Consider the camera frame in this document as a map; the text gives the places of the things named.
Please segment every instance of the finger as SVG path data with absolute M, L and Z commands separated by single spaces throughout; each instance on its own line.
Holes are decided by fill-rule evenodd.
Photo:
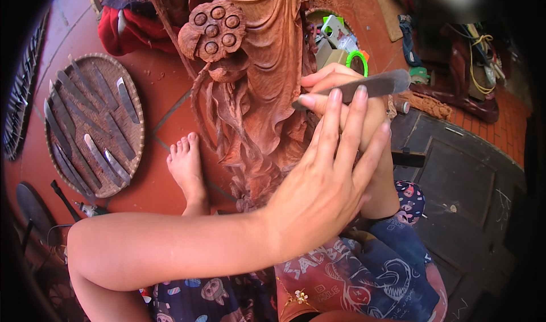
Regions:
M 328 96 L 316 93 L 302 94 L 297 99 L 298 103 L 302 104 L 313 110 L 319 118 L 322 118 L 326 113 L 326 103 L 328 102 Z M 340 116 L 340 128 L 345 127 L 345 121 L 347 120 L 347 114 L 349 114 L 349 107 L 346 104 L 341 104 L 341 116 Z
M 317 146 L 317 156 L 315 162 L 328 167 L 334 164 L 334 153 L 338 146 L 339 126 L 341 114 L 341 91 L 338 88 L 330 92 L 328 103 L 326 104 L 326 114 L 322 131 Z
M 320 80 L 322 80 L 325 76 L 327 76 L 330 73 L 341 73 L 346 75 L 354 75 L 357 77 L 362 77 L 359 73 L 353 71 L 347 66 L 338 64 L 338 63 L 332 63 L 324 66 L 321 68 L 318 72 L 310 74 L 308 76 L 301 78 L 301 86 L 303 87 L 313 87 L 316 83 L 318 83 Z
M 330 73 L 317 82 L 313 87 L 305 87 L 309 92 L 318 92 L 332 87 L 340 86 L 361 79 L 362 76 L 353 76 L 343 73 Z
M 334 161 L 334 169 L 340 170 L 342 174 L 350 174 L 353 169 L 354 158 L 357 156 L 362 137 L 367 99 L 367 88 L 360 85 L 354 94 L 345 129 L 341 134 L 336 161 Z
M 386 119 L 373 133 L 368 148 L 353 170 L 353 184 L 358 191 L 366 189 L 389 138 L 390 121 Z
M 322 124 L 324 123 L 324 120 L 320 120 L 317 124 L 317 127 L 315 127 L 315 132 L 313 133 L 313 138 L 311 139 L 311 142 L 309 144 L 309 147 L 307 147 L 307 150 L 305 150 L 304 155 L 300 159 L 300 163 L 311 163 L 314 161 L 315 156 L 317 154 L 317 146 L 318 146 L 318 140 L 320 136 L 320 132 L 322 131 Z

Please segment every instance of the chisel blade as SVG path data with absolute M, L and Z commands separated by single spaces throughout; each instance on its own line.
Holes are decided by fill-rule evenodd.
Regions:
M 80 110 L 78 106 L 76 105 L 76 103 L 74 103 L 72 100 L 67 99 L 67 106 L 72 111 L 74 111 L 74 113 L 77 114 L 78 117 L 80 117 L 85 122 L 85 124 L 89 125 L 93 129 L 95 129 L 98 133 L 101 133 L 103 136 L 110 138 L 110 135 L 107 132 L 105 132 L 103 129 L 101 129 L 94 121 L 92 121 L 91 118 L 87 117 L 85 113 L 83 113 L 83 111 Z
M 116 124 L 116 121 L 113 120 L 112 116 L 107 112 L 104 117 L 106 118 L 106 122 L 108 123 L 108 127 L 110 128 L 110 132 L 112 133 L 113 138 L 116 140 L 117 144 L 119 144 L 119 147 L 121 148 L 121 151 L 123 151 L 123 154 L 125 154 L 125 157 L 127 157 L 127 159 L 131 161 L 136 157 L 133 148 L 131 148 L 131 146 L 121 133 L 119 127 Z
M 53 101 L 53 106 L 55 107 L 55 109 L 57 109 L 57 113 L 59 114 L 61 121 L 67 128 L 68 133 L 72 137 L 76 137 L 76 126 L 72 121 L 72 117 L 70 117 L 70 114 L 68 114 L 65 103 L 63 103 L 61 96 L 59 96 L 51 80 L 49 80 L 49 94 L 51 96 L 51 100 Z
M 338 86 L 317 91 L 318 94 L 329 95 L 334 88 L 341 90 L 344 103 L 350 103 L 353 100 L 354 93 L 359 85 L 365 85 L 368 90 L 368 97 L 380 97 L 388 94 L 400 93 L 408 89 L 411 83 L 411 77 L 406 70 L 394 70 L 375 74 L 368 78 L 361 78 Z M 292 103 L 292 107 L 298 111 L 307 110 L 306 107 L 297 101 Z
M 57 137 L 59 143 L 61 144 L 61 147 L 65 151 L 65 154 L 68 156 L 69 159 L 72 159 L 72 149 L 70 147 L 70 144 L 67 141 L 66 136 L 63 134 L 63 131 L 59 127 L 59 124 L 55 120 L 55 117 L 53 116 L 53 112 L 51 112 L 51 108 L 49 107 L 49 103 L 47 102 L 47 99 L 44 100 L 44 113 L 45 113 L 45 119 L 49 123 L 49 127 L 51 127 L 51 131 Z
M 72 82 L 72 80 L 67 76 L 64 71 L 57 72 L 57 79 L 63 84 L 64 87 L 67 88 L 68 92 L 70 92 L 74 96 L 74 98 L 78 99 L 90 110 L 93 110 L 96 113 L 99 112 L 97 108 L 94 107 L 93 104 L 84 96 L 84 94 L 81 93 L 81 91 L 76 87 L 76 85 Z
M 112 166 L 112 168 L 116 171 L 116 173 L 121 177 L 122 180 L 129 185 L 131 183 L 131 176 L 121 167 L 121 164 L 113 157 L 113 155 L 110 153 L 110 151 L 106 148 L 104 148 L 104 155 L 106 156 L 106 160 L 108 163 Z
M 136 115 L 137 112 L 135 111 L 135 108 L 133 106 L 133 102 L 131 101 L 131 97 L 129 96 L 129 93 L 127 92 L 127 87 L 125 87 L 125 82 L 123 81 L 123 78 L 119 78 L 116 82 L 117 89 L 119 91 L 119 96 L 121 97 L 121 103 L 123 104 L 123 107 L 125 107 L 125 110 L 127 110 L 127 114 L 129 114 L 129 117 L 131 118 L 131 121 L 135 124 L 139 124 L 140 120 L 138 119 L 138 116 Z
M 102 93 L 106 97 L 106 101 L 108 102 L 108 107 L 110 108 L 110 110 L 116 111 L 116 109 L 119 107 L 116 98 L 113 96 L 112 91 L 110 90 L 110 87 L 108 87 L 108 84 L 106 83 L 106 80 L 104 79 L 102 73 L 100 73 L 99 67 L 97 67 L 95 63 L 92 63 L 92 65 L 95 71 L 97 82 L 99 83 L 100 90 L 102 91 Z
M 106 162 L 102 154 L 100 153 L 99 149 L 95 145 L 95 142 L 93 142 L 93 139 L 91 138 L 89 134 L 85 134 L 84 141 L 87 144 L 89 151 L 91 151 L 91 154 L 93 155 L 95 160 L 97 160 L 97 162 L 99 163 L 99 166 L 102 168 L 106 176 L 108 176 L 108 178 L 112 180 L 112 182 L 114 182 L 116 186 L 121 188 L 121 182 L 119 181 L 117 176 L 113 173 L 112 169 L 110 168 L 110 166 L 108 165 L 108 163 Z
M 85 196 L 85 198 L 90 203 L 94 204 L 96 197 L 93 191 L 91 190 L 91 188 L 89 188 L 87 183 L 85 183 L 84 179 L 81 178 L 78 171 L 74 168 L 70 160 L 66 157 L 65 153 L 63 153 L 63 150 L 58 145 L 55 145 L 55 146 L 57 147 L 58 152 L 61 155 L 61 158 L 65 161 L 65 165 L 68 167 L 69 172 L 72 173 L 72 176 L 76 180 L 76 183 L 74 183 L 74 185 L 76 186 L 78 191 L 81 193 L 81 195 Z
M 102 98 L 99 96 L 99 94 L 92 88 L 91 84 L 89 84 L 89 81 L 87 80 L 87 78 L 84 76 L 84 73 L 80 70 L 80 67 L 78 66 L 78 64 L 76 63 L 76 61 L 74 61 L 74 59 L 72 59 L 72 54 L 68 54 L 68 60 L 70 60 L 70 64 L 72 65 L 72 68 L 74 69 L 74 72 L 76 72 L 76 74 L 78 75 L 78 78 L 81 80 L 81 82 L 84 84 L 85 88 L 89 91 L 89 93 L 91 93 L 91 95 L 102 105 L 102 106 L 106 106 L 106 103 L 104 102 L 104 100 L 102 100 Z

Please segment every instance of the carving chisel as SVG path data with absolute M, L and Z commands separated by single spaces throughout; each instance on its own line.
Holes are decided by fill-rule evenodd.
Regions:
M 129 114 L 129 117 L 131 118 L 131 121 L 135 124 L 139 124 L 140 120 L 138 119 L 138 116 L 136 115 L 137 112 L 135 111 L 135 108 L 133 106 L 133 102 L 131 101 L 131 97 L 129 96 L 129 93 L 127 92 L 127 88 L 125 87 L 125 82 L 123 82 L 123 78 L 119 78 L 116 82 L 117 89 L 119 91 L 119 96 L 121 97 L 121 103 L 123 104 L 123 107 L 125 107 L 125 110 L 127 110 L 127 114 Z
M 63 71 L 57 72 L 57 79 L 63 84 L 64 87 L 67 88 L 68 92 L 70 92 L 74 98 L 78 99 L 82 104 L 84 104 L 86 107 L 88 107 L 90 110 L 93 110 L 94 112 L 98 113 L 96 107 L 93 106 L 93 104 L 84 96 L 83 93 L 74 85 L 72 80 L 67 76 L 67 74 Z
M 72 137 L 76 136 L 76 126 L 74 125 L 70 114 L 68 114 L 65 103 L 63 103 L 63 100 L 59 96 L 59 93 L 53 86 L 53 82 L 51 80 L 49 80 L 49 94 L 51 96 L 51 100 L 53 101 L 53 106 L 57 110 L 57 113 L 59 114 L 61 121 L 63 121 L 63 124 L 67 128 L 68 132 L 70 135 L 72 135 Z
M 125 157 L 127 157 L 127 159 L 131 161 L 136 157 L 133 148 L 131 148 L 131 146 L 121 133 L 119 127 L 117 127 L 116 121 L 113 120 L 112 116 L 107 112 L 104 117 L 106 118 L 106 122 L 108 123 L 108 127 L 110 128 L 110 132 L 112 133 L 113 138 L 116 140 L 117 144 L 119 144 L 119 148 L 121 148 L 121 151 L 123 151 Z
M 93 139 L 91 138 L 89 134 L 85 134 L 84 141 L 87 144 L 89 151 L 91 151 L 91 154 L 93 155 L 95 160 L 97 160 L 97 162 L 99 163 L 99 166 L 102 168 L 106 176 L 108 176 L 110 180 L 112 180 L 112 182 L 116 184 L 116 186 L 121 188 L 121 182 L 119 181 L 117 176 L 113 173 L 112 169 L 110 168 L 106 160 L 104 160 L 104 157 L 100 153 L 99 149 L 95 145 L 95 142 L 93 142 Z
M 100 90 L 106 97 L 106 101 L 108 102 L 108 107 L 112 111 L 116 111 L 116 109 L 119 107 L 119 104 L 117 103 L 116 98 L 114 98 L 112 91 L 108 87 L 108 84 L 106 83 L 106 80 L 104 79 L 102 73 L 100 73 L 99 67 L 95 65 L 95 63 L 92 63 L 93 70 L 95 71 L 95 77 L 97 78 L 97 81 L 99 83 Z
M 51 149 L 53 150 L 53 155 L 57 160 L 57 164 L 61 167 L 68 180 L 90 203 L 94 203 L 93 191 L 89 188 L 87 183 L 85 183 L 84 179 L 81 178 L 80 174 L 74 168 L 70 160 L 66 158 L 63 150 L 57 144 L 53 145 Z
M 78 108 L 78 106 L 76 105 L 76 103 L 72 102 L 72 100 L 70 99 L 67 99 L 67 106 L 72 110 L 74 111 L 75 114 L 77 114 L 84 122 L 85 124 L 89 125 L 90 127 L 92 127 L 93 129 L 95 129 L 97 132 L 101 133 L 102 135 L 104 135 L 105 137 L 107 138 L 110 138 L 110 135 L 105 132 L 103 129 L 101 129 L 97 124 L 95 124 L 94 121 L 91 120 L 91 118 L 87 117 L 83 112 L 82 110 L 80 110 Z
M 410 87 L 411 77 L 406 70 L 394 70 L 379 73 L 368 78 L 362 78 L 343 85 L 332 86 L 330 88 L 315 92 L 316 94 L 329 95 L 335 88 L 341 90 L 343 102 L 350 103 L 353 100 L 354 92 L 359 85 L 365 85 L 368 88 L 368 97 L 381 97 L 388 94 L 400 93 Z M 298 111 L 308 110 L 297 101 L 292 103 L 292 107 Z
M 121 167 L 121 164 L 113 157 L 113 155 L 110 153 L 110 151 L 106 148 L 104 148 L 104 155 L 106 156 L 106 160 L 112 166 L 112 168 L 116 171 L 116 173 L 121 177 L 122 180 L 129 185 L 131 183 L 131 176 L 127 174 L 125 169 Z
M 49 123 L 49 127 L 51 127 L 51 131 L 53 131 L 53 134 L 55 135 L 55 137 L 57 137 L 59 143 L 61 144 L 61 147 L 65 151 L 65 154 L 68 156 L 69 159 L 72 159 L 72 149 L 70 147 L 70 144 L 68 143 L 66 136 L 63 134 L 63 131 L 59 127 L 59 124 L 55 120 L 55 117 L 53 116 L 53 112 L 51 112 L 51 108 L 49 107 L 47 99 L 44 100 L 44 113 L 45 119 Z
M 74 61 L 72 58 L 72 54 L 68 54 L 68 60 L 70 60 L 70 64 L 72 65 L 72 68 L 74 69 L 74 72 L 78 75 L 78 78 L 81 80 L 81 82 L 84 84 L 85 88 L 91 93 L 91 95 L 102 105 L 106 106 L 106 103 L 102 98 L 99 96 L 97 92 L 91 87 L 91 84 L 89 84 L 89 81 L 87 81 L 87 78 L 84 76 L 84 73 L 80 70 L 80 67 Z
M 54 94 L 52 93 L 51 94 L 51 98 L 53 99 L 53 103 L 55 104 L 55 98 L 58 98 L 58 100 L 60 101 L 60 105 L 56 105 L 57 107 L 57 112 L 59 112 L 59 109 L 58 107 L 62 105 L 62 107 L 65 108 L 65 105 L 63 104 L 62 102 L 62 99 L 60 98 L 60 96 L 58 95 L 57 92 L 55 92 Z M 91 167 L 89 167 L 89 164 L 87 163 L 87 161 L 85 160 L 84 156 L 81 154 L 80 152 L 80 148 L 78 148 L 78 146 L 76 145 L 76 142 L 74 141 L 74 139 L 76 138 L 76 131 L 71 131 L 69 129 L 69 124 L 72 123 L 72 119 L 70 117 L 70 115 L 67 114 L 66 115 L 59 115 L 60 118 L 61 118 L 61 122 L 65 125 L 65 127 L 67 128 L 68 130 L 68 135 L 66 135 L 66 140 L 68 141 L 69 145 L 71 146 L 72 150 L 74 150 L 74 153 L 76 154 L 76 157 L 78 158 L 78 160 L 81 162 L 82 166 L 84 167 L 85 169 L 85 172 L 87 173 L 87 175 L 89 175 L 89 177 L 91 178 L 91 180 L 93 181 L 93 183 L 97 186 L 97 188 L 101 188 L 102 187 L 102 183 L 100 183 L 99 179 L 97 178 L 97 176 L 93 173 L 93 171 L 91 170 Z

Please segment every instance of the bare foot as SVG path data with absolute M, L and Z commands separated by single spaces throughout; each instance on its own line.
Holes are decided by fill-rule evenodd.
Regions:
M 208 198 L 201 170 L 199 154 L 199 136 L 189 133 L 175 145 L 171 145 L 171 154 L 167 156 L 167 166 L 174 180 L 178 183 L 187 206 L 183 215 L 195 213 L 209 214 Z

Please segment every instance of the hand tool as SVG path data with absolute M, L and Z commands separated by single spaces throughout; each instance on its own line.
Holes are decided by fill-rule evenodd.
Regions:
M 113 96 L 112 91 L 108 87 L 108 84 L 106 83 L 106 80 L 104 79 L 102 73 L 100 73 L 99 67 L 95 65 L 95 63 L 92 63 L 95 76 L 97 78 L 97 81 L 99 82 L 99 87 L 104 96 L 106 97 L 106 101 L 108 102 L 108 107 L 112 111 L 116 111 L 116 109 L 119 107 L 119 104 L 117 103 L 116 98 Z
M 57 185 L 57 181 L 53 180 L 51 182 L 51 188 L 57 193 L 57 195 L 63 200 L 63 203 L 65 203 L 65 206 L 68 208 L 68 211 L 70 212 L 70 215 L 72 218 L 74 218 L 74 221 L 78 222 L 81 220 L 81 217 L 78 215 L 78 213 L 72 208 L 72 205 L 68 202 L 67 197 L 63 194 L 63 191 L 59 188 Z
M 135 108 L 133 106 L 133 102 L 131 101 L 131 97 L 129 96 L 129 93 L 127 92 L 127 88 L 125 87 L 125 82 L 123 82 L 123 78 L 119 78 L 117 80 L 117 89 L 119 91 L 119 95 L 121 97 L 121 103 L 123 104 L 123 107 L 125 107 L 125 110 L 127 110 L 127 113 L 129 114 L 129 117 L 131 118 L 131 121 L 135 124 L 139 124 L 140 120 L 138 119 L 138 116 L 136 115 L 137 112 L 135 111 Z
M 123 154 L 125 154 L 127 159 L 131 161 L 136 157 L 133 148 L 131 148 L 131 146 L 121 133 L 119 127 L 116 124 L 116 121 L 113 120 L 112 116 L 107 112 L 104 117 L 106 118 L 108 127 L 110 127 L 110 132 L 112 133 L 113 138 L 116 140 L 117 144 L 119 144 L 119 147 L 121 148 L 121 151 L 123 151 Z
M 53 112 L 51 112 L 51 108 L 49 107 L 47 99 L 44 100 L 44 113 L 45 119 L 49 123 L 49 127 L 51 127 L 51 131 L 53 131 L 53 134 L 55 135 L 55 137 L 57 137 L 59 143 L 61 144 L 61 147 L 65 151 L 66 156 L 68 156 L 69 159 L 72 159 L 71 146 L 68 143 L 66 136 L 63 134 L 63 131 L 59 127 L 57 121 L 55 121 L 55 117 L 53 116 Z
M 106 160 L 110 164 L 110 166 L 116 171 L 116 173 L 121 177 L 122 180 L 129 185 L 131 183 L 131 176 L 127 174 L 125 169 L 121 167 L 121 164 L 113 157 L 113 155 L 110 153 L 110 151 L 106 148 L 104 148 L 104 155 L 106 156 Z
M 108 211 L 106 209 L 101 209 L 97 205 L 86 205 L 85 203 L 78 203 L 74 202 L 74 204 L 78 207 L 79 210 L 85 213 L 86 216 L 89 216 L 90 218 L 94 216 L 101 216 L 103 214 L 108 214 Z
M 72 65 L 72 68 L 74 69 L 74 72 L 78 75 L 78 78 L 81 80 L 81 82 L 84 84 L 85 88 L 91 93 L 92 97 L 95 98 L 102 106 L 106 106 L 106 103 L 102 98 L 99 96 L 97 92 L 91 87 L 91 84 L 89 84 L 89 81 L 87 81 L 87 78 L 84 76 L 84 73 L 80 70 L 80 67 L 72 59 L 72 54 L 68 54 L 68 60 L 70 60 L 70 64 Z
M 53 86 L 53 82 L 51 80 L 49 80 L 49 94 L 51 96 L 51 100 L 53 101 L 53 106 L 57 109 L 57 113 L 60 116 L 61 121 L 67 128 L 68 133 L 72 137 L 75 137 L 76 126 L 74 125 L 74 122 L 72 121 L 72 118 L 70 117 L 70 114 L 68 114 L 67 108 L 65 107 L 65 103 L 63 103 L 61 96 L 59 96 L 59 93 Z
M 87 117 L 85 115 L 85 113 L 82 112 L 82 110 L 80 110 L 78 108 L 78 106 L 76 105 L 76 103 L 74 103 L 72 100 L 70 100 L 70 98 L 68 98 L 66 100 L 67 102 L 67 106 L 72 110 L 74 111 L 75 114 L 78 115 L 78 117 L 80 117 L 84 122 L 85 124 L 89 125 L 90 127 L 92 127 L 93 129 L 95 129 L 98 133 L 101 133 L 104 137 L 107 137 L 107 138 L 110 138 L 110 135 L 105 132 L 103 129 L 101 129 L 94 121 L 92 121 L 91 118 Z
M 411 77 L 406 70 L 394 70 L 375 74 L 368 78 L 361 78 L 352 82 L 345 83 L 339 86 L 315 92 L 316 94 L 329 95 L 330 91 L 335 88 L 341 90 L 344 103 L 350 103 L 353 100 L 354 92 L 359 85 L 365 85 L 368 88 L 368 97 L 380 97 L 387 94 L 403 92 L 408 89 L 411 82 Z M 292 107 L 298 111 L 308 110 L 297 101 L 292 103 Z
M 68 92 L 70 92 L 74 98 L 79 100 L 80 103 L 84 104 L 86 107 L 96 113 L 99 112 L 99 110 L 93 106 L 93 104 L 84 96 L 84 94 L 81 93 L 81 91 L 76 87 L 76 85 L 64 71 L 57 72 L 57 79 L 64 85 L 64 87 L 67 88 Z
M 89 148 L 91 153 L 93 154 L 93 157 L 95 157 L 95 160 L 97 160 L 97 162 L 99 163 L 99 166 L 103 169 L 106 176 L 108 176 L 110 180 L 112 180 L 112 182 L 116 184 L 116 186 L 121 188 L 121 182 L 119 181 L 117 176 L 113 173 L 108 163 L 104 160 L 104 157 L 100 153 L 99 149 L 95 145 L 95 142 L 93 142 L 93 139 L 91 138 L 89 134 L 85 134 L 84 141 L 87 144 L 87 147 Z
M 81 178 L 78 171 L 74 168 L 74 166 L 72 165 L 70 160 L 63 153 L 63 150 L 61 148 L 59 148 L 58 145 L 55 145 L 55 146 L 58 148 L 58 152 L 60 154 L 60 157 L 65 162 L 64 166 L 67 168 L 66 170 L 68 170 L 68 172 L 72 174 L 71 182 L 73 180 L 76 181 L 75 183 L 73 183 L 73 185 L 78 189 L 78 191 L 80 192 L 81 195 L 85 196 L 87 201 L 89 201 L 90 203 L 94 203 L 96 197 L 95 197 L 95 194 L 93 193 L 93 191 L 91 190 L 91 188 L 89 188 L 87 183 L 85 183 L 84 179 Z

